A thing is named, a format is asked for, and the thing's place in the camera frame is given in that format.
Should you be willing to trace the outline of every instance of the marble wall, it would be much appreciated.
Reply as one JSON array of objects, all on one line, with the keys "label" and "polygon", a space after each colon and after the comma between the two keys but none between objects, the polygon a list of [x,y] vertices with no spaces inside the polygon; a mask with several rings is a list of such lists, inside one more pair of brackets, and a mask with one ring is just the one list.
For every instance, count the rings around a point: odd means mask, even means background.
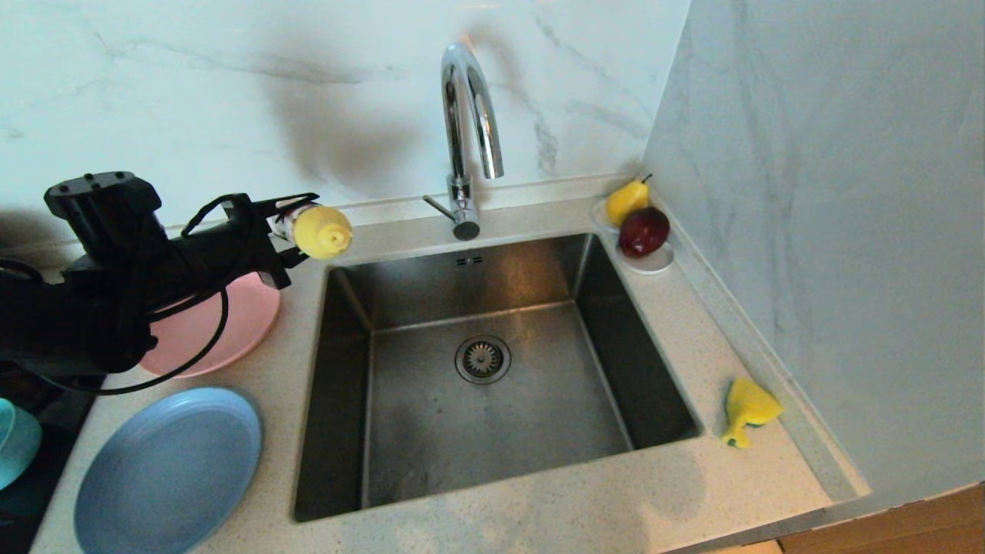
[{"label": "marble wall", "polygon": [[0,247],[69,237],[50,185],[124,169],[167,224],[229,191],[346,205],[441,193],[438,69],[467,35],[505,177],[638,164],[690,0],[8,0]]},{"label": "marble wall", "polygon": [[873,485],[985,477],[980,0],[694,0],[644,165]]}]

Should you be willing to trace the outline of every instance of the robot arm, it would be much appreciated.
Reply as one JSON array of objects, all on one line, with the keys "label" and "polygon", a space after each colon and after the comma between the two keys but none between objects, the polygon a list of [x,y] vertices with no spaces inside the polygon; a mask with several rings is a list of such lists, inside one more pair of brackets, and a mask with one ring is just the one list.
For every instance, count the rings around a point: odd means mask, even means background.
[{"label": "robot arm", "polygon": [[[3,264],[0,361],[46,378],[133,368],[157,345],[151,322],[187,310],[254,271],[269,286],[289,286],[287,269],[306,256],[296,247],[275,251],[267,218],[291,207],[279,209],[279,203],[314,197],[254,203],[246,194],[222,196],[169,240],[154,215],[160,198],[132,173],[87,173],[52,186],[45,203],[68,221],[86,255],[62,272],[65,281],[57,285]],[[227,220],[195,231],[219,206]]]}]

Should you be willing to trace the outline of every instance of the wooden floor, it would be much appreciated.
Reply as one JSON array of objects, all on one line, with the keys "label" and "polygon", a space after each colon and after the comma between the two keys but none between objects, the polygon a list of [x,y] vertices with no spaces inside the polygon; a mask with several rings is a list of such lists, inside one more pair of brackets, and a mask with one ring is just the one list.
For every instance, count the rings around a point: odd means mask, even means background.
[{"label": "wooden floor", "polygon": [[713,554],[985,554],[985,487]]}]

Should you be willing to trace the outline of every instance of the pink plate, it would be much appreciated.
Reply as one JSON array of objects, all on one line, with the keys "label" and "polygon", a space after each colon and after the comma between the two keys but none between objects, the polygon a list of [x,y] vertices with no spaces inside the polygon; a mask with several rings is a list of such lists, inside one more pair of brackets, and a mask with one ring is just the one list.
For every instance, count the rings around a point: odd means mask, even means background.
[{"label": "pink plate", "polygon": [[[277,319],[281,291],[260,281],[250,273],[231,282],[230,317],[226,330],[205,358],[178,377],[192,377],[213,372],[245,356],[263,340]],[[167,319],[151,323],[151,334],[158,346],[144,355],[140,366],[155,375],[163,375],[198,354],[216,331],[221,315],[219,295]]]}]

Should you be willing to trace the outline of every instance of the black stovetop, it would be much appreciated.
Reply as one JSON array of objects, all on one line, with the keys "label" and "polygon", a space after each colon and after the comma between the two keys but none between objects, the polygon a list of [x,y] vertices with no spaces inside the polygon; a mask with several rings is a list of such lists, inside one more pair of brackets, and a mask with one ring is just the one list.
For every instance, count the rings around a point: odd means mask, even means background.
[{"label": "black stovetop", "polygon": [[[86,380],[86,385],[99,386],[101,381]],[[0,396],[5,396],[4,393],[4,383],[0,382]],[[44,406],[21,406],[40,422],[41,446],[24,474],[0,490],[0,554],[31,550],[44,511],[94,400],[88,394],[54,387],[50,397],[53,399]]]}]

